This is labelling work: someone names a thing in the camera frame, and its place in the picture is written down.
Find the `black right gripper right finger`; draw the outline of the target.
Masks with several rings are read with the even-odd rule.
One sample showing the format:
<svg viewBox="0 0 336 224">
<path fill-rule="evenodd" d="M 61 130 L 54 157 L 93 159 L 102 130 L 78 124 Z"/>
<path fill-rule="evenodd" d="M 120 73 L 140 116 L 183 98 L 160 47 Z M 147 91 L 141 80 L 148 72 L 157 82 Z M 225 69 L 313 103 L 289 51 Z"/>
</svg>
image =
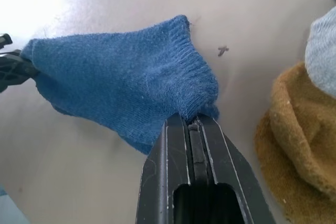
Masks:
<svg viewBox="0 0 336 224">
<path fill-rule="evenodd" d="M 189 125 L 196 224 L 276 224 L 251 166 L 219 124 Z"/>
</svg>

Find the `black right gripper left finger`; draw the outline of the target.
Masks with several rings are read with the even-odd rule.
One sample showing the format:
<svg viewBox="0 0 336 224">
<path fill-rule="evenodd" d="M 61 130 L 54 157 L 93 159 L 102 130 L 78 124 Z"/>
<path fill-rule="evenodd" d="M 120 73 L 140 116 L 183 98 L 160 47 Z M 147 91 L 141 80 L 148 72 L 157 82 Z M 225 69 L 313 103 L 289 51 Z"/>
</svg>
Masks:
<svg viewBox="0 0 336 224">
<path fill-rule="evenodd" d="M 185 129 L 178 114 L 165 120 L 143 165 L 135 224 L 177 224 L 175 192 L 190 184 Z"/>
</svg>

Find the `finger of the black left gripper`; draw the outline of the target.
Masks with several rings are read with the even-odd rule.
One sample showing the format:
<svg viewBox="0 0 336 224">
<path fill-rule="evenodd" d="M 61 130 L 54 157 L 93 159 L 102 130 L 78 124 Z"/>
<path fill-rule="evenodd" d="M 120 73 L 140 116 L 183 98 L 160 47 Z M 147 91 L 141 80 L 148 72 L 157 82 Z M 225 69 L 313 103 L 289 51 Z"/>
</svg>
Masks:
<svg viewBox="0 0 336 224">
<path fill-rule="evenodd" d="M 7 45 L 11 45 L 13 43 L 9 34 L 0 34 L 0 49 L 3 49 Z"/>
<path fill-rule="evenodd" d="M 21 51 L 1 53 L 0 57 L 0 93 L 9 86 L 23 84 L 28 79 L 35 77 L 39 71 L 32 62 L 20 56 Z"/>
</svg>

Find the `blue knitted sock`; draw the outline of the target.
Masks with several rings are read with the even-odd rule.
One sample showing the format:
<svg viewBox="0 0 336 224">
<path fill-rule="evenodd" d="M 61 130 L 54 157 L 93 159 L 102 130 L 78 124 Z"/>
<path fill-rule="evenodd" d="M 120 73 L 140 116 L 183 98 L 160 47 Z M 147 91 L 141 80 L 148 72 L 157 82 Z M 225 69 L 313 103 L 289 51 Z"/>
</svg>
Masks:
<svg viewBox="0 0 336 224">
<path fill-rule="evenodd" d="M 32 39 L 20 55 L 56 111 L 105 126 L 143 154 L 171 115 L 219 116 L 218 81 L 185 15 L 127 33 Z"/>
</svg>

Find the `mustard yellow sock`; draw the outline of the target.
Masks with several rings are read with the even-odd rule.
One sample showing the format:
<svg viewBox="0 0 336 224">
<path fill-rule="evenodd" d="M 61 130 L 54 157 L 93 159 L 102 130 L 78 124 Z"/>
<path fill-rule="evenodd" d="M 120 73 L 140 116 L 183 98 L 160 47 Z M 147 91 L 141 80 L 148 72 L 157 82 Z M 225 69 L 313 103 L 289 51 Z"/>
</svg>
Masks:
<svg viewBox="0 0 336 224">
<path fill-rule="evenodd" d="M 304 63 L 274 81 L 255 149 L 291 224 L 336 224 L 336 99 L 311 82 Z"/>
</svg>

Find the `light grey-blue sock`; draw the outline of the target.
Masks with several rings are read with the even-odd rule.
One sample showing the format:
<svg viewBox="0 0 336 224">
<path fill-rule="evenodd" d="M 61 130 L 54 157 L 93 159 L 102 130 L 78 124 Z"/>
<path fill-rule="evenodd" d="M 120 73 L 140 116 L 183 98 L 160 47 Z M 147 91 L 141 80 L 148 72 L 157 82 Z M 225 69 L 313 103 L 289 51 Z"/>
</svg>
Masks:
<svg viewBox="0 0 336 224">
<path fill-rule="evenodd" d="M 311 24 L 304 58 L 314 85 L 336 98 L 336 7 Z"/>
</svg>

